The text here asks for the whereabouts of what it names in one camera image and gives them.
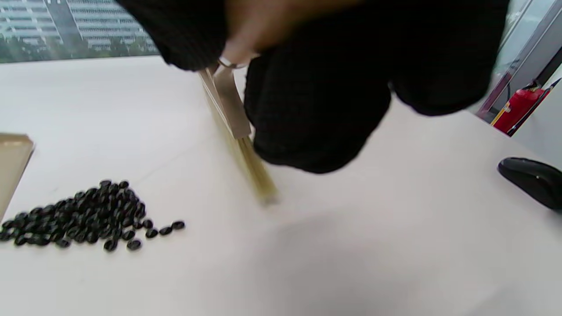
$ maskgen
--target building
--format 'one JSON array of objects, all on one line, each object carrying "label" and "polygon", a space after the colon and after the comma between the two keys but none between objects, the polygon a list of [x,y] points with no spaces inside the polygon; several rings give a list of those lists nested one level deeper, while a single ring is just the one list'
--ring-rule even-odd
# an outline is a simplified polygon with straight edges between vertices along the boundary
[{"label": "building", "polygon": [[144,32],[143,28],[115,1],[61,1],[67,2],[78,32],[92,47],[107,48],[111,38],[121,38],[129,44],[135,40],[135,37],[141,37],[146,38],[150,49],[156,50],[154,42]]},{"label": "building", "polygon": [[28,43],[54,38],[72,45],[85,40],[97,49],[109,48],[111,38],[127,44],[143,38],[156,52],[148,34],[113,0],[1,0],[0,35]]},{"label": "building", "polygon": [[43,0],[2,0],[0,35],[16,36],[32,43],[46,37],[61,39]]}]

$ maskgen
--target table surface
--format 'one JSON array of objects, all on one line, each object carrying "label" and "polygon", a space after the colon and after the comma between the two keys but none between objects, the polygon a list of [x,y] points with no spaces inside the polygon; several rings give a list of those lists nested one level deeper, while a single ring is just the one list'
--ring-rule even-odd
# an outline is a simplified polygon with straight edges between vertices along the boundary
[{"label": "table surface", "polygon": [[0,311],[19,316],[559,316],[562,222],[504,180],[533,155],[467,112],[394,101],[348,167],[270,167],[266,209],[227,154],[194,74],[159,58],[0,66],[0,127],[36,150],[6,216],[128,179],[147,241],[0,245]]}]

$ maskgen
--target cardboard box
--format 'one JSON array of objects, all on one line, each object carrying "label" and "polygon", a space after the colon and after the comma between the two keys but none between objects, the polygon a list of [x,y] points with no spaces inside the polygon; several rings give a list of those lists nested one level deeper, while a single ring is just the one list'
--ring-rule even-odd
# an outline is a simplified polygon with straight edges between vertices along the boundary
[{"label": "cardboard box", "polygon": [[0,133],[0,220],[32,153],[33,142],[27,135]]}]

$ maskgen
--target black computer mouse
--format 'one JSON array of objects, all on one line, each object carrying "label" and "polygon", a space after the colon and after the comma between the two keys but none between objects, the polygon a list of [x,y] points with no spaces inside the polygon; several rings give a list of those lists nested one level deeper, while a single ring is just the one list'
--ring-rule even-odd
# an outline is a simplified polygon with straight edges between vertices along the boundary
[{"label": "black computer mouse", "polygon": [[562,172],[539,161],[509,157],[497,166],[513,182],[549,209],[562,213]]}]

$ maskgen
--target red fire extinguisher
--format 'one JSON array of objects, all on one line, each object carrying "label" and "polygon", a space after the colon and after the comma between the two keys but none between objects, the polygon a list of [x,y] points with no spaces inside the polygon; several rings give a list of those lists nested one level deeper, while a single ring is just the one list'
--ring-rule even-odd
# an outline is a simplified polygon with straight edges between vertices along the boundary
[{"label": "red fire extinguisher", "polygon": [[549,95],[558,83],[555,81],[549,88],[543,90],[537,83],[519,89],[513,94],[503,109],[496,115],[491,125],[508,136],[513,134],[523,125],[538,105]]}]

